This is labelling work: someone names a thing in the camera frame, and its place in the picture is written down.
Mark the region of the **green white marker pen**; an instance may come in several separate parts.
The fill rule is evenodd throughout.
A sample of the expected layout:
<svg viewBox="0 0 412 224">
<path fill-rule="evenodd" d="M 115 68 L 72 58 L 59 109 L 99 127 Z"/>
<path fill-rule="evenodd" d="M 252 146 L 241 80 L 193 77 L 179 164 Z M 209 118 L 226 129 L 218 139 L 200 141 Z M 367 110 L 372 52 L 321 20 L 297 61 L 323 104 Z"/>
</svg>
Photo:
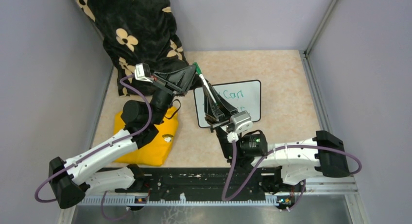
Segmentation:
<svg viewBox="0 0 412 224">
<path fill-rule="evenodd" d="M 202 74 L 197 74 L 201 80 L 202 83 L 202 88 L 203 88 L 203 93 L 204 97 L 207 99 L 208 103 L 210 104 L 211 107 L 218 108 L 218 102 L 216 98 L 214 97 L 213 92 L 211 91 L 211 87 L 204 77 L 203 73 Z"/>
</svg>

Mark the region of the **white whiteboard black frame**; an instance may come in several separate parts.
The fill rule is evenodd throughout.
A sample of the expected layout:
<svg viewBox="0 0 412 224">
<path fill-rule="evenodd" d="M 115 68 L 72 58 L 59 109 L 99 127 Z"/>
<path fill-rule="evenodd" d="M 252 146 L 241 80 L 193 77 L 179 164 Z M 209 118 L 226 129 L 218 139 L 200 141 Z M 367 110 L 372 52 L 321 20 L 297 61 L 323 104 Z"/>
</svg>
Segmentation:
<svg viewBox="0 0 412 224">
<path fill-rule="evenodd" d="M 239 112 L 247 111 L 252 122 L 261 119 L 261 82 L 249 80 L 232 83 L 222 83 L 213 86 L 218 94 Z M 200 128 L 208 128 L 204 112 L 204 94 L 202 88 L 194 89 L 197 122 Z"/>
</svg>

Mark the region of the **green marker cap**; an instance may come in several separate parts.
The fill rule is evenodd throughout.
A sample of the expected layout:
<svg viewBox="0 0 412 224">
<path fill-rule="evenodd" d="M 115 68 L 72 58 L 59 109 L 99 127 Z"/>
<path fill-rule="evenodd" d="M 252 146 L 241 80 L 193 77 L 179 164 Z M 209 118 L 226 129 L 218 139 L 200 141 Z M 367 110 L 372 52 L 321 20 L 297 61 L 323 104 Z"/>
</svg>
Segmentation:
<svg viewBox="0 0 412 224">
<path fill-rule="evenodd" d="M 196 67 L 196 72 L 197 72 L 197 74 L 202 74 L 202 71 L 201 71 L 201 69 L 200 69 L 200 67 L 199 67 L 199 65 L 198 65 L 198 63 L 197 62 L 194 62 L 193 63 L 194 65 L 195 65 L 195 67 Z"/>
</svg>

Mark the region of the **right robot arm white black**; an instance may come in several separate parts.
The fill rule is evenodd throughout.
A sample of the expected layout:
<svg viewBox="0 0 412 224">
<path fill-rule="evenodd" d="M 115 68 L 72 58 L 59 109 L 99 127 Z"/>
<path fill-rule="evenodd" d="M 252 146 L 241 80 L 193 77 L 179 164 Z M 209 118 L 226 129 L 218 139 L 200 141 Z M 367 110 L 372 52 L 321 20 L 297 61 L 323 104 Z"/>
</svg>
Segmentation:
<svg viewBox="0 0 412 224">
<path fill-rule="evenodd" d="M 216 133 L 232 168 L 242 167 L 251 172 L 262 167 L 280 168 L 280 174 L 274 177 L 274 186 L 279 191 L 312 177 L 343 178 L 352 174 L 343 141 L 330 132 L 319 130 L 315 137 L 306 140 L 269 143 L 263 131 L 251 131 L 260 111 L 235 107 L 226 99 L 226 93 L 211 84 L 203 86 L 202 92 L 205 121 Z"/>
</svg>

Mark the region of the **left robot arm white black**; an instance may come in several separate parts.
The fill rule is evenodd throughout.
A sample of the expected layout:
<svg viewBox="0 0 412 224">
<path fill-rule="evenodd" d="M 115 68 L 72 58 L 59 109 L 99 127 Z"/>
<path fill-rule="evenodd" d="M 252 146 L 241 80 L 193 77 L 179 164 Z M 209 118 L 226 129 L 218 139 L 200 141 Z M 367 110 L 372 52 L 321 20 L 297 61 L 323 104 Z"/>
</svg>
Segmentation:
<svg viewBox="0 0 412 224">
<path fill-rule="evenodd" d="M 109 190 L 144 189 L 146 179 L 136 173 L 137 165 L 114 171 L 100 171 L 104 166 L 151 143 L 158 135 L 176 96 L 185 96 L 198 75 L 196 65 L 173 72 L 151 72 L 147 64 L 135 66 L 120 83 L 138 94 L 142 101 L 130 101 L 123 107 L 125 126 L 103 143 L 77 156 L 49 162 L 50 184 L 61 209 L 73 207 L 87 195 Z"/>
</svg>

